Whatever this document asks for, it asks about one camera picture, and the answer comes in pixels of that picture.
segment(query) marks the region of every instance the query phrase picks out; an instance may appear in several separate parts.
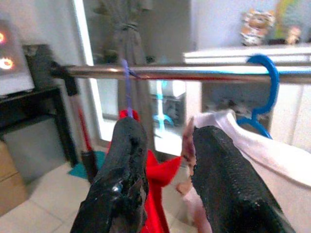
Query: black rubber gripper pad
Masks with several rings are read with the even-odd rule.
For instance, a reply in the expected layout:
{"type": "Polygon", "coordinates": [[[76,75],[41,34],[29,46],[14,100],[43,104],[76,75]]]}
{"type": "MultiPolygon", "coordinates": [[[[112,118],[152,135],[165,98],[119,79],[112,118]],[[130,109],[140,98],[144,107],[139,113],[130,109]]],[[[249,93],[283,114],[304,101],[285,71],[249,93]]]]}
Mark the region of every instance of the black rubber gripper pad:
{"type": "Polygon", "coordinates": [[[193,133],[197,165],[192,183],[213,233],[294,233],[252,165],[220,129],[193,133]]]}
{"type": "Polygon", "coordinates": [[[120,119],[104,165],[81,203],[71,233],[139,233],[146,219],[146,160],[143,127],[130,117],[120,119]]]}

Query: teal mat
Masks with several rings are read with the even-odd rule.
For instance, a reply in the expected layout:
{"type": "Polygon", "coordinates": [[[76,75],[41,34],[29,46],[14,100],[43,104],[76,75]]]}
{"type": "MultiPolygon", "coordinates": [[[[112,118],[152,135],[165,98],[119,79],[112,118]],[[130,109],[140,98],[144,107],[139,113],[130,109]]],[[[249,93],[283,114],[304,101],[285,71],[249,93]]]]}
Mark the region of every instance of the teal mat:
{"type": "MultiPolygon", "coordinates": [[[[97,168],[98,170],[100,170],[100,168],[103,166],[104,161],[105,161],[105,153],[102,151],[95,151],[95,156],[96,156],[97,168]]],[[[74,168],[70,170],[68,174],[71,176],[77,176],[77,177],[87,180],[86,170],[82,162],[74,166],[74,168]]]]}

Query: table leg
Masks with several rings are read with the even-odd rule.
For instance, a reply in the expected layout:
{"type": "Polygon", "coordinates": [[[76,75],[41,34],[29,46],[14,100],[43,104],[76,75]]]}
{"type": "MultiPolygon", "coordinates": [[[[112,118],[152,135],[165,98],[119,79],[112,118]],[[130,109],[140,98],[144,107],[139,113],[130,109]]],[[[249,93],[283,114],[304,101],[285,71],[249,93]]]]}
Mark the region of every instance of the table leg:
{"type": "Polygon", "coordinates": [[[60,89],[57,89],[57,94],[53,95],[53,104],[56,110],[56,125],[60,140],[62,142],[66,158],[69,160],[71,166],[78,163],[75,145],[70,135],[69,125],[66,117],[66,112],[61,97],[60,89]]]}

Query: cardboard box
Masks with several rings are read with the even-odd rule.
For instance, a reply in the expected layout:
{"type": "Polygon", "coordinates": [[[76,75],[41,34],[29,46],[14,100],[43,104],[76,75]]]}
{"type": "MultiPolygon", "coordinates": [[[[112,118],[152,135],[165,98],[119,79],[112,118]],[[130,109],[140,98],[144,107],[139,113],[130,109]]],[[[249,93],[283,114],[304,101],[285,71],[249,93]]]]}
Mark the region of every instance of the cardboard box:
{"type": "Polygon", "coordinates": [[[16,174],[14,162],[6,144],[0,141],[0,182],[16,174]]]}
{"type": "Polygon", "coordinates": [[[0,216],[22,204],[27,198],[26,187],[19,173],[0,182],[0,216]]]}
{"type": "Polygon", "coordinates": [[[27,200],[27,191],[5,143],[0,141],[0,216],[27,200]]]}

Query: purple string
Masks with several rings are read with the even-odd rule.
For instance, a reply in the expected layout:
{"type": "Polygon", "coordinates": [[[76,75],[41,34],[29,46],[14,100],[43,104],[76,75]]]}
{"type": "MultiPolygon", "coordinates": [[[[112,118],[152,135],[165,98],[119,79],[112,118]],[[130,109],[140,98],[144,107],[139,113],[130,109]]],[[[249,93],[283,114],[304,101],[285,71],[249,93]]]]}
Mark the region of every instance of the purple string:
{"type": "Polygon", "coordinates": [[[125,82],[126,82],[127,115],[133,118],[130,70],[128,68],[127,61],[125,59],[122,59],[122,65],[124,68],[124,75],[125,75],[125,82]]]}
{"type": "Polygon", "coordinates": [[[137,73],[135,73],[134,71],[130,70],[130,75],[134,76],[137,79],[140,79],[140,76],[138,76],[137,73]]]}

